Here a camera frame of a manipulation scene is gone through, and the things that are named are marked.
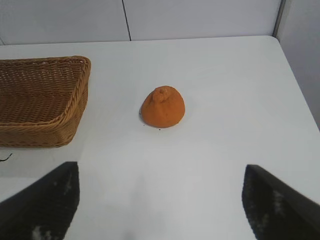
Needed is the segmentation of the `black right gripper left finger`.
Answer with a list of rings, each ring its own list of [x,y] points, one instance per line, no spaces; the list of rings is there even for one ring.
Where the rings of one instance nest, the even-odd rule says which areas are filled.
[[[0,238],[62,240],[79,202],[79,167],[67,161],[0,203]]]

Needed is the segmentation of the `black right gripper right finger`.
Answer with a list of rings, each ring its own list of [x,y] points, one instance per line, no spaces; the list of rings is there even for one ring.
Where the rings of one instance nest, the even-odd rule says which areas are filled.
[[[257,240],[318,240],[320,206],[259,165],[248,164],[242,206]]]

